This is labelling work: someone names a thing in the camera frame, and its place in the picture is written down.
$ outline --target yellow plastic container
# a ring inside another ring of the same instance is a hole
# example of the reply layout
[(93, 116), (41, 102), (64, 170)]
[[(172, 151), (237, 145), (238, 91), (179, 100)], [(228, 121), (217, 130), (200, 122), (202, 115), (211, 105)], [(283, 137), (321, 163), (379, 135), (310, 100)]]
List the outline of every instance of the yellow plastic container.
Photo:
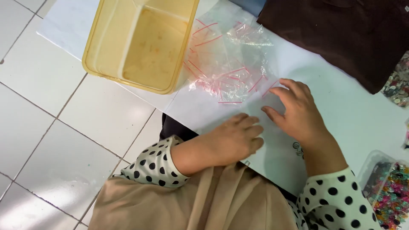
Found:
[(175, 90), (199, 0), (101, 0), (82, 64), (158, 94)]

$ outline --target brown cloth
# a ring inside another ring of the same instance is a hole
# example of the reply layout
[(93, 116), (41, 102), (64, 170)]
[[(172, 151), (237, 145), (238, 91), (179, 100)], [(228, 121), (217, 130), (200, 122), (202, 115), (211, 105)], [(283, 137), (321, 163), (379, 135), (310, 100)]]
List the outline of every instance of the brown cloth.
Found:
[(247, 166), (207, 168), (179, 188), (113, 177), (88, 230), (296, 230), (280, 191)]
[(375, 94), (409, 49), (407, 10), (409, 0), (267, 0), (257, 22)]

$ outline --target white tile floor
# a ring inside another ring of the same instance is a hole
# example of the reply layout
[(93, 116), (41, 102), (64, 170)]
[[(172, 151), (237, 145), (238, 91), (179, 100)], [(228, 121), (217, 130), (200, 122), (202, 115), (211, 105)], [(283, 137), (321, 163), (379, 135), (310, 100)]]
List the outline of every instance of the white tile floor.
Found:
[(86, 230), (104, 181), (162, 113), (36, 30), (56, 0), (0, 0), (0, 229)]

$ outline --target black pants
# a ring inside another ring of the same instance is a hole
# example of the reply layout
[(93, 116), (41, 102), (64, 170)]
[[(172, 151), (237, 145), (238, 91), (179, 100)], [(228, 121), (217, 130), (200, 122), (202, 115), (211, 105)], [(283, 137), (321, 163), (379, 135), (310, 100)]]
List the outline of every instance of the black pants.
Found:
[[(186, 126), (182, 125), (181, 123), (177, 122), (173, 118), (169, 117), (166, 114), (162, 114), (162, 131), (160, 132), (159, 138), (160, 140), (166, 139), (172, 135), (177, 135), (183, 141), (188, 141), (198, 136), (197, 133), (193, 132)], [(293, 194), (287, 192), (286, 190), (280, 188), (276, 185), (276, 187), (280, 190), (280, 192), (284, 195), (287, 200), (296, 203), (297, 197)]]

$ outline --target white table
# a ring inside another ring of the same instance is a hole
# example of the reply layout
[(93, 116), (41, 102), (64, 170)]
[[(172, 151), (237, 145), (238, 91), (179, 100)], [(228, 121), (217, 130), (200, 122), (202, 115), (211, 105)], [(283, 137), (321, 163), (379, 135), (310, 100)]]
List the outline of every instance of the white table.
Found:
[[(197, 16), (218, 0), (201, 0)], [(99, 0), (58, 0), (44, 18), (38, 33), (81, 60)], [(278, 77), (306, 83), (329, 131), (335, 136), (351, 169), (360, 171), (368, 154), (381, 150), (396, 159), (408, 159), (401, 149), (409, 110), (389, 102), (382, 94), (369, 94), (360, 84), (319, 55), (306, 51), (268, 31), (274, 51), (268, 56)], [(205, 133), (240, 111), (258, 116), (265, 127), (266, 144), (248, 161), (250, 167), (297, 195), (306, 172), (292, 144), (295, 140), (277, 128), (261, 111), (270, 105), (284, 107), (273, 95), (252, 97), (241, 108), (215, 103), (207, 93), (183, 87), (171, 95), (156, 95), (121, 85), (190, 129)]]

